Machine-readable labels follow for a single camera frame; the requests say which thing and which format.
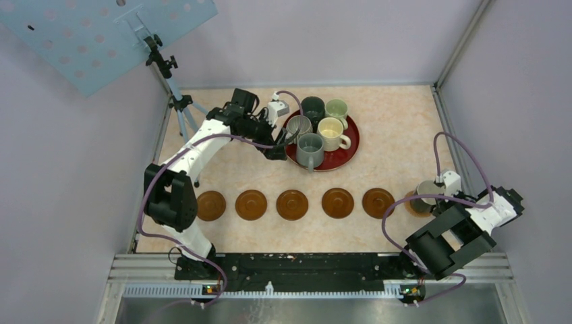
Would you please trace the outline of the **striped white grey cup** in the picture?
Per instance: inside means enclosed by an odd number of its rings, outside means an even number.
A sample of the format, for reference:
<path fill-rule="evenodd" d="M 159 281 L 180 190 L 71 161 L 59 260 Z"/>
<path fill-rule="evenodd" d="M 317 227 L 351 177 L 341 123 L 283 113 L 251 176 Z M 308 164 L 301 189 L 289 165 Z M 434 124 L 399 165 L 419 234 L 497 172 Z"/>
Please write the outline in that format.
<path fill-rule="evenodd" d="M 291 144 L 296 144 L 304 134 L 313 133 L 313 125 L 308 117 L 295 115 L 287 122 L 286 131 L 288 139 L 293 137 Z"/>

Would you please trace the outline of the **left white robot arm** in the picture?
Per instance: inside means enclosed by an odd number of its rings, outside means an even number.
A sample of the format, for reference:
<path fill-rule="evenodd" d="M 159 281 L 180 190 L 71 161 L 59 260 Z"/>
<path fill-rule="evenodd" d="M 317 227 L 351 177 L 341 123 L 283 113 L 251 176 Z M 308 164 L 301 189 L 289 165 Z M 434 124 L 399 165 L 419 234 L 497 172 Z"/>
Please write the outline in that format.
<path fill-rule="evenodd" d="M 277 120 L 289 113 L 289 105 L 275 92 L 267 106 L 256 113 L 259 98 L 236 88 L 230 101 L 211 109 L 202 125 L 178 152 L 164 163 L 151 163 L 144 172 L 144 201 L 141 216 L 149 216 L 165 228 L 166 237 L 178 245 L 190 269 L 200 279 L 212 277 L 215 248 L 195 220 L 198 201 L 194 182 L 206 164 L 232 140 L 255 146 L 269 160 L 284 160 L 285 147 L 293 139 L 281 130 L 274 138 Z"/>

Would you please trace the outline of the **black cup white inside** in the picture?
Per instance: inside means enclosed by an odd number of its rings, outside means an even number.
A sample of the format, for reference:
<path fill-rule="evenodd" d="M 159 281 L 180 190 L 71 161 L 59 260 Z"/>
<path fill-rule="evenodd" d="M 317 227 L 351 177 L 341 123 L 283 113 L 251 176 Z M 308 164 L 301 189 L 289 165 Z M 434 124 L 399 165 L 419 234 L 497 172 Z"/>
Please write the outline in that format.
<path fill-rule="evenodd" d="M 432 180 L 420 182 L 413 191 L 413 196 L 441 195 L 445 192 L 442 184 L 436 184 Z M 435 198 L 415 198 L 409 202 L 413 212 L 418 214 L 428 214 L 436 206 Z"/>

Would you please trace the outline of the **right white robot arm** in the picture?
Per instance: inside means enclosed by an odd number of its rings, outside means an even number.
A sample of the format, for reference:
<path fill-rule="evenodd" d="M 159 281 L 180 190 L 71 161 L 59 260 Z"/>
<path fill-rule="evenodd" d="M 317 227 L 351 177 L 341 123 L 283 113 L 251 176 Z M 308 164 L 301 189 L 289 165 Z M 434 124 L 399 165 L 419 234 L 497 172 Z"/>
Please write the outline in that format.
<path fill-rule="evenodd" d="M 522 216 L 525 207 L 514 189 L 492 187 L 492 193 L 492 204 L 484 209 L 438 199 L 434 219 L 406 239 L 411 252 L 397 257 L 397 273 L 413 278 L 424 266 L 440 280 L 494 248 L 493 229 Z"/>

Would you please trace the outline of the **light woven coaster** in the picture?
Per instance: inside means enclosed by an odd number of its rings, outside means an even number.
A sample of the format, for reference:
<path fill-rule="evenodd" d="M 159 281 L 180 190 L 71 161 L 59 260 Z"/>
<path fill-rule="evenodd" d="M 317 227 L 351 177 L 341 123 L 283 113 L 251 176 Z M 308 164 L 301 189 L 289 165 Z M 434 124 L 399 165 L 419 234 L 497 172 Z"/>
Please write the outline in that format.
<path fill-rule="evenodd" d="M 414 217 L 429 217 L 432 216 L 432 211 L 435 205 L 429 205 L 424 200 L 409 200 L 404 203 L 405 209 Z"/>

